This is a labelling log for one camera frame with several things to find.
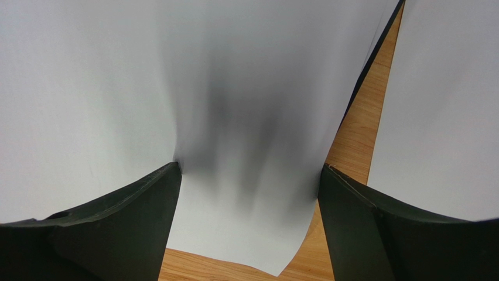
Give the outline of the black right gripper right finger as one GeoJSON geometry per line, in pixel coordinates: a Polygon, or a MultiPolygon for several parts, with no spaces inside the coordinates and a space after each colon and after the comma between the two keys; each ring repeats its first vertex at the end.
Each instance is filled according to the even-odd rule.
{"type": "Polygon", "coordinates": [[[331,165],[318,202],[336,280],[497,280],[498,220],[435,214],[331,165]]]}

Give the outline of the black clipboard folder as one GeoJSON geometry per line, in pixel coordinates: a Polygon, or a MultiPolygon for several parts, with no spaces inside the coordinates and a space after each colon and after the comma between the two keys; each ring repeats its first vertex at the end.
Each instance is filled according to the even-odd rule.
{"type": "Polygon", "coordinates": [[[344,112],[343,118],[340,122],[340,125],[342,125],[343,121],[345,120],[352,104],[353,101],[355,100],[382,44],[385,41],[385,38],[388,35],[388,32],[390,28],[392,27],[396,16],[399,14],[399,11],[401,10],[402,5],[404,4],[404,0],[389,0],[387,1],[382,17],[380,19],[380,22],[377,26],[377,29],[375,31],[374,38],[371,42],[370,49],[368,51],[368,56],[365,59],[364,65],[362,72],[360,73],[357,82],[355,84],[355,87],[353,89],[352,95],[350,97],[350,100],[348,102],[347,108],[344,112]]]}

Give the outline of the white paper sheet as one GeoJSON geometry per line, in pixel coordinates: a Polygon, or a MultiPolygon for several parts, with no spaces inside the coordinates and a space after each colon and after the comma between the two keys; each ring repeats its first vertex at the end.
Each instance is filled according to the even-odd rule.
{"type": "Polygon", "coordinates": [[[497,1],[406,1],[367,184],[433,213],[498,217],[497,1]]]}
{"type": "Polygon", "coordinates": [[[397,1],[2,1],[1,221],[178,162],[168,247],[279,275],[397,1]]]}

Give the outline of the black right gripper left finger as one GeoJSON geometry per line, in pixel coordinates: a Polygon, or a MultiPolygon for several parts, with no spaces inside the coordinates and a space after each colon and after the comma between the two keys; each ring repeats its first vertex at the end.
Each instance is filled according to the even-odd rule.
{"type": "Polygon", "coordinates": [[[2,280],[157,280],[179,197],[176,162],[44,220],[1,225],[2,280]]]}

